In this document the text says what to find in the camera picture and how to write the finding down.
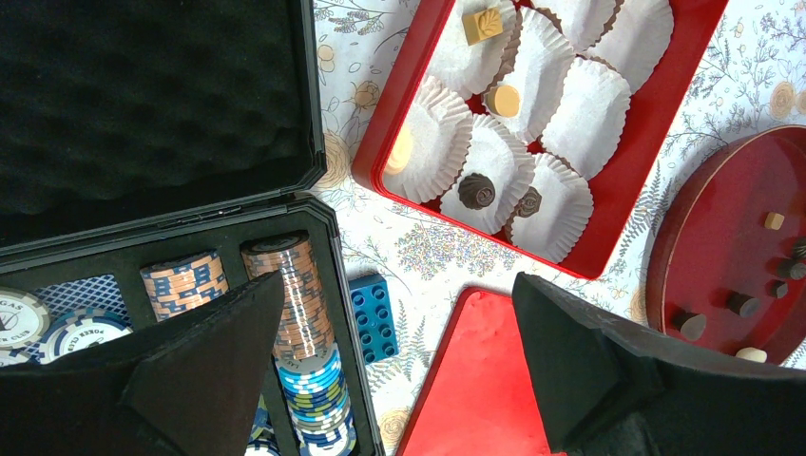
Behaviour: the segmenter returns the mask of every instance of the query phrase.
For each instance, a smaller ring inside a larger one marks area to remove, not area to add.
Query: white tablecloth
[[[806,2],[733,0],[652,168],[605,274],[558,273],[357,185],[350,161],[419,0],[315,0],[329,166],[314,192],[338,213],[349,278],[389,282],[400,354],[367,368],[393,451],[452,305],[470,285],[509,293],[516,273],[552,280],[615,314],[645,321],[648,252],[682,184],[714,150],[781,124],[806,124]],[[806,367],[801,347],[785,363]]]

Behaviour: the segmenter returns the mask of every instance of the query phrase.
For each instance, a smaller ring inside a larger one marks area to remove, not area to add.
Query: blue duplo block
[[[364,362],[372,364],[398,354],[386,279],[373,274],[351,280],[350,298]]]

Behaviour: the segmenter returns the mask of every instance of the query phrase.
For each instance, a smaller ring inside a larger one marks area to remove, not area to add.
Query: paper cupcake liner
[[[629,84],[619,73],[577,58],[560,107],[543,132],[543,147],[590,180],[616,153],[629,105]]]
[[[605,24],[613,17],[616,0],[531,0],[534,8],[550,10],[560,20],[563,35],[574,50],[590,48],[605,33]]]
[[[559,263],[574,248],[593,215],[593,196],[587,182],[556,157],[535,157],[530,185],[542,197],[533,215],[512,214],[506,235],[512,244],[545,260]]]
[[[498,8],[504,32],[468,46],[462,17]],[[509,0],[456,0],[427,70],[463,99],[482,93],[501,67],[504,49],[515,28],[515,6]]]
[[[469,175],[488,177],[495,187],[492,204],[480,210],[465,207],[459,186]],[[492,235],[501,230],[534,179],[534,160],[526,147],[491,116],[473,117],[473,134],[462,176],[443,195],[440,212]]]
[[[560,104],[563,80],[574,50],[543,14],[522,9],[521,46],[514,70],[497,86],[513,86],[521,94],[521,111],[511,118],[493,116],[524,143],[533,143]]]
[[[406,168],[384,175],[387,190],[421,203],[441,195],[456,180],[470,147],[472,113],[457,93],[426,77],[414,96],[405,123],[414,133]]]
[[[517,10],[515,11],[515,27],[512,30],[512,35],[509,38],[507,47],[504,48],[504,55],[501,56],[501,67],[498,68],[498,72],[492,78],[492,82],[489,83],[484,93],[489,92],[504,79],[504,76],[507,76],[515,70],[515,58],[518,56],[518,48],[521,46],[521,31],[523,27],[524,15],[521,11]]]
[[[619,70],[635,93],[669,48],[674,28],[668,0],[625,0],[613,30],[585,54],[604,59]]]

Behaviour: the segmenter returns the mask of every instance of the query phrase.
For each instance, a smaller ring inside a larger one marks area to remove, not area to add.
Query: white chocolate
[[[401,171],[406,169],[409,160],[412,158],[412,150],[414,149],[414,137],[409,126],[403,123],[400,127],[400,133],[397,134],[397,139],[394,140],[392,146],[392,153],[389,155],[389,160],[386,162],[386,169],[384,173],[395,176],[400,174]]]
[[[737,351],[736,358],[763,363],[767,360],[767,352],[764,350],[754,349],[753,347],[747,347],[746,349]]]

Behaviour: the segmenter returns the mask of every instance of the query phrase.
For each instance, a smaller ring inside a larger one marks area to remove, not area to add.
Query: black case
[[[336,214],[294,195],[326,169],[311,3],[141,3],[0,6],[0,286],[114,274],[137,331],[156,323],[145,264],[216,249],[235,288],[248,280],[243,242],[306,231],[350,389],[354,454],[384,454]],[[276,56],[293,64],[265,64]],[[282,454],[298,454],[274,369],[263,393]]]

